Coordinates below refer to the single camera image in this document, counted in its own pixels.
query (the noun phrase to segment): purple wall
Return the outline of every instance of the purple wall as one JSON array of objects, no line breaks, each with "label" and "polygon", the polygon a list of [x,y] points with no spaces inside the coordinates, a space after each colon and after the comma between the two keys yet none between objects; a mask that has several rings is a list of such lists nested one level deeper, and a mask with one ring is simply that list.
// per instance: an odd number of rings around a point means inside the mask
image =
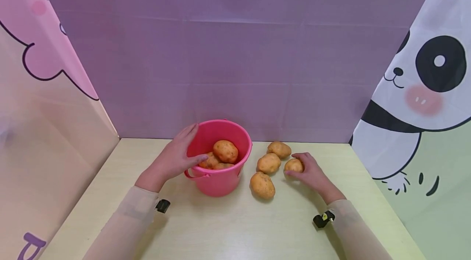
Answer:
[{"label": "purple wall", "polygon": [[121,137],[347,142],[424,0],[51,0]]}]

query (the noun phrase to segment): sheer sleeve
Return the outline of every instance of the sheer sleeve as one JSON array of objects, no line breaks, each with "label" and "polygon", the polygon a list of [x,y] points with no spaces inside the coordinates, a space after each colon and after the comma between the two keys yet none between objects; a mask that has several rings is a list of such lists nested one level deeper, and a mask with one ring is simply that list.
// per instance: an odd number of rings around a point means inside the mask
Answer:
[{"label": "sheer sleeve", "polygon": [[392,260],[350,201],[334,201],[328,208],[335,215],[332,226],[347,260]]},{"label": "sheer sleeve", "polygon": [[130,260],[154,218],[159,194],[133,186],[83,260]]}]

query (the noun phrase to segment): panda eye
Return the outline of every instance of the panda eye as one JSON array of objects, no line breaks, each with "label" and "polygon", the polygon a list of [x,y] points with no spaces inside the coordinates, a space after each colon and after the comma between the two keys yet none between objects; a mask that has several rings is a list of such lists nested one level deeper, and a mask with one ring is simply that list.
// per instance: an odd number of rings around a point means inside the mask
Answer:
[{"label": "panda eye", "polygon": [[454,37],[434,37],[417,53],[415,67],[428,89],[449,92],[461,83],[466,73],[464,48]]},{"label": "panda eye", "polygon": [[411,31],[407,31],[406,37],[402,41],[401,45],[399,46],[399,49],[397,50],[397,54],[402,51],[402,49],[406,46],[407,41],[409,41],[409,37],[411,36]]}]

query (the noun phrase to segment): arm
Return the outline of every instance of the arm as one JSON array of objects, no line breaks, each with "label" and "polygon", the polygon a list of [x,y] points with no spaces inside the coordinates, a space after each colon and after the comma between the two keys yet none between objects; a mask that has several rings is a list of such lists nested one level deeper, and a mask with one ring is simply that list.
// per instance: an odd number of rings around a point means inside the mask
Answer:
[{"label": "arm", "polygon": [[316,160],[307,152],[293,154],[293,157],[303,162],[304,172],[286,171],[286,174],[296,177],[318,192],[335,215],[332,226],[342,243],[347,260],[392,260],[353,204],[328,179]]},{"label": "arm", "polygon": [[198,124],[183,129],[165,146],[128,191],[118,209],[105,224],[83,260],[130,260],[136,246],[154,219],[154,209],[164,183],[206,160],[207,155],[188,158],[186,151],[198,131]]}]

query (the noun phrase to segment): cartoon pig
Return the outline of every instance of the cartoon pig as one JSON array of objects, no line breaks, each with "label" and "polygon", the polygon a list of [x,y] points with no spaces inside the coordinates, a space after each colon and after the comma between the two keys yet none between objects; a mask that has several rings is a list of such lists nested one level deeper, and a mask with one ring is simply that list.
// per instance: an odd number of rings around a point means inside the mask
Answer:
[{"label": "cartoon pig", "polygon": [[22,62],[41,81],[63,74],[93,100],[98,96],[49,0],[0,0],[0,26],[25,46]]}]

